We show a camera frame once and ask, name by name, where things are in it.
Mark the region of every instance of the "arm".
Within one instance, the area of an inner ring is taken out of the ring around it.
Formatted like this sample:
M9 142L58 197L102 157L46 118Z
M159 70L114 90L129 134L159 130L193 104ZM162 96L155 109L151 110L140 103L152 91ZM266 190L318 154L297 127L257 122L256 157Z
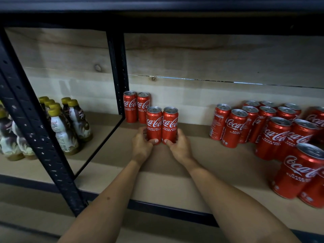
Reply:
M132 159L111 184L76 218L58 243L113 243L116 241L124 213L141 165L157 139L146 141L139 129L133 138Z
M225 183L202 167L192 156L190 141L178 129L178 141L165 140L173 156L189 172L231 243L300 243L268 209L241 190Z

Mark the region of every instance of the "person's right arm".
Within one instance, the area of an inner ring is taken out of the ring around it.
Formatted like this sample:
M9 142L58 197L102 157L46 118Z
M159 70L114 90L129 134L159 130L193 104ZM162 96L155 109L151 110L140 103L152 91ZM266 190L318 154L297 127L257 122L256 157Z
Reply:
M300 243L298 238L257 200L218 179L192 156L189 139L178 129L173 156L189 172L199 192L231 243Z

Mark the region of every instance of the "coca-cola logo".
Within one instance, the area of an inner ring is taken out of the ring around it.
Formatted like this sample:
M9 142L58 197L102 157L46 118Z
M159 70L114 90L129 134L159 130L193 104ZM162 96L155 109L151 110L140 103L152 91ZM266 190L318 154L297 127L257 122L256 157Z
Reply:
M242 130L244 128L245 123L238 124L234 122L234 119L227 120L227 126L232 128L233 130Z
M278 142L282 142L286 138L286 136L288 135L289 131L276 133L276 132L271 131L270 129L268 129L268 126L266 125L265 130L264 130L263 133L269 139L272 139L272 140L278 141Z
M169 128L174 128L178 125L178 118L174 119L173 121L167 121L167 120L163 120L163 125L165 127L169 127Z
M132 101L124 101L124 106L126 107L135 107L136 106L136 99L133 99Z
M148 107L150 106L150 100L147 100L144 103L138 102L137 106L142 109L148 109Z
M146 120L146 123L147 123L147 125L148 126L150 126L150 127L159 127L159 126L161 126L162 125L162 117L159 117L157 120L149 120L149 119L147 119Z
M312 169L309 167L302 166L301 164L296 163L296 161L297 157L293 155L288 155L283 163L294 173L300 176L305 176L306 178L314 177L317 174L317 172L322 168L320 167L318 169Z
M295 132L289 132L287 139L296 142L296 143L307 143L313 135L302 136L298 135Z
M262 119L265 118L265 116L258 116L252 125L261 123Z
M319 127L324 127L324 119L317 118L316 114L311 114L306 118L307 121L316 124Z

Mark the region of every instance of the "yellow bottle cap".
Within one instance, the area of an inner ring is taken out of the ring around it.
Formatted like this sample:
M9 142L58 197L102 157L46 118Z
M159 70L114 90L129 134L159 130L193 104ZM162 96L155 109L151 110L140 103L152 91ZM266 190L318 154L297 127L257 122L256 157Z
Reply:
M48 100L44 101L44 104L46 107L49 107L49 105L52 103L55 103L55 101L53 99L48 99Z
M63 105L66 105L69 100L71 100L70 97L64 97L61 99Z
M69 100L67 102L67 104L70 106L70 107L74 107L74 106L79 106L79 103L76 99L72 99L72 100Z
M4 108L0 108L0 118L6 118L7 113Z
M48 98L47 96L41 96L41 97L39 97L38 99L39 99L39 102L40 102L41 104L44 104L44 102L45 102L46 100L48 100L49 98Z
M61 114L61 110L59 108L52 108L52 109L49 109L47 112L48 112L48 115L50 115L51 117L56 117Z
M48 107L49 107L50 109L53 109L53 108L59 108L59 109L62 109L61 104L58 103L58 102L51 103L51 104L48 105Z

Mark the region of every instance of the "person's left hand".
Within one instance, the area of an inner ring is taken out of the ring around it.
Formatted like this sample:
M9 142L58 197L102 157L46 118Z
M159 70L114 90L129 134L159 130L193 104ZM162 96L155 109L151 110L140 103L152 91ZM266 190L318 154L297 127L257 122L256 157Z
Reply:
M138 133L132 139L132 160L136 161L140 166L151 154L153 144L158 142L158 139L151 139L147 141L144 134L146 134L146 127L140 127L138 129Z

